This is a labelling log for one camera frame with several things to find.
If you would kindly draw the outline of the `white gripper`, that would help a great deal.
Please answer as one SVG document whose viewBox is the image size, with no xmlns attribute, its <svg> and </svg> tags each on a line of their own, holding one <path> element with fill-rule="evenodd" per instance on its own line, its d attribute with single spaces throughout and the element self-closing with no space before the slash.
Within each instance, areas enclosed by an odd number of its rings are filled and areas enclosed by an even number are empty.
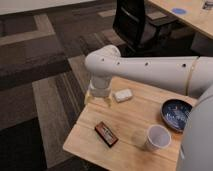
<svg viewBox="0 0 213 171">
<path fill-rule="evenodd" d="M 89 91 L 87 91 L 85 94 L 84 105 L 87 105 L 90 102 L 92 96 L 94 96 L 104 98 L 104 101 L 108 107 L 111 107 L 112 98 L 109 96 L 111 91 L 110 82 L 110 78 L 92 77 L 89 83 Z"/>
</svg>

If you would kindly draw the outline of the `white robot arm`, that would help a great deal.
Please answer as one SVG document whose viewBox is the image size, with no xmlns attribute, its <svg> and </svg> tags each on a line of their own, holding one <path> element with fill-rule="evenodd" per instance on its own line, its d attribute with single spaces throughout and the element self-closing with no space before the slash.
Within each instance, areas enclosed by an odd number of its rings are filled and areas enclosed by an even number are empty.
<svg viewBox="0 0 213 171">
<path fill-rule="evenodd" d="M 114 45 L 89 53 L 89 91 L 107 97 L 114 76 L 178 92 L 197 100 L 179 148 L 176 171 L 213 171 L 213 57 L 123 57 Z"/>
</svg>

